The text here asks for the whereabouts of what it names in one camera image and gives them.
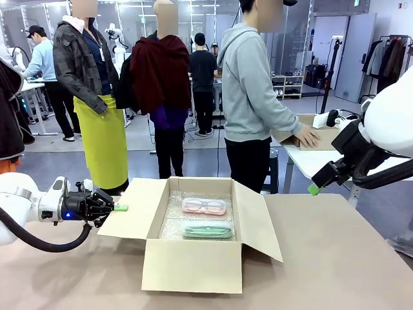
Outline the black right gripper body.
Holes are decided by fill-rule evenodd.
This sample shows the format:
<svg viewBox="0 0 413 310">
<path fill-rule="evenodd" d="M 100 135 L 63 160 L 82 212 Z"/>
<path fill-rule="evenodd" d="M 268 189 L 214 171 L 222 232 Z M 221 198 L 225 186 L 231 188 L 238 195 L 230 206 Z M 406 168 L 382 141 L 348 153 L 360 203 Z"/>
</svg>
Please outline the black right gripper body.
<svg viewBox="0 0 413 310">
<path fill-rule="evenodd" d="M 370 149 L 370 141 L 365 138 L 361 121 L 351 121 L 332 141 L 331 145 L 343 155 L 345 161 L 360 161 Z"/>
</svg>

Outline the person right hand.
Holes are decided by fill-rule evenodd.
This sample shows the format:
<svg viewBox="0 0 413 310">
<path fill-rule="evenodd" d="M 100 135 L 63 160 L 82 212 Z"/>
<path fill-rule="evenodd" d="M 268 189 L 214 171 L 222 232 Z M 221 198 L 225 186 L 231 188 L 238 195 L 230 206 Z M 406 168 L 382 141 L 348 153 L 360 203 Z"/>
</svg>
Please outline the person right hand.
<svg viewBox="0 0 413 310">
<path fill-rule="evenodd" d="M 296 134 L 296 138 L 308 148 L 315 148 L 320 141 L 319 134 L 308 125 L 303 125 L 301 130 Z"/>
</svg>

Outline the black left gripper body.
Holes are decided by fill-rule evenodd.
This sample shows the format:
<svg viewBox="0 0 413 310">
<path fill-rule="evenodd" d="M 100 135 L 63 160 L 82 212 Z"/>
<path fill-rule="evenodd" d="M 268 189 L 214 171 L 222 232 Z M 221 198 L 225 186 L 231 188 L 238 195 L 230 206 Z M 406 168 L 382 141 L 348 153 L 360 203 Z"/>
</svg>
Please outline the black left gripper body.
<svg viewBox="0 0 413 310">
<path fill-rule="evenodd" d="M 92 222 L 97 216 L 93 214 L 95 207 L 92 192 L 66 191 L 61 203 L 61 218 L 64 221 Z"/>
</svg>

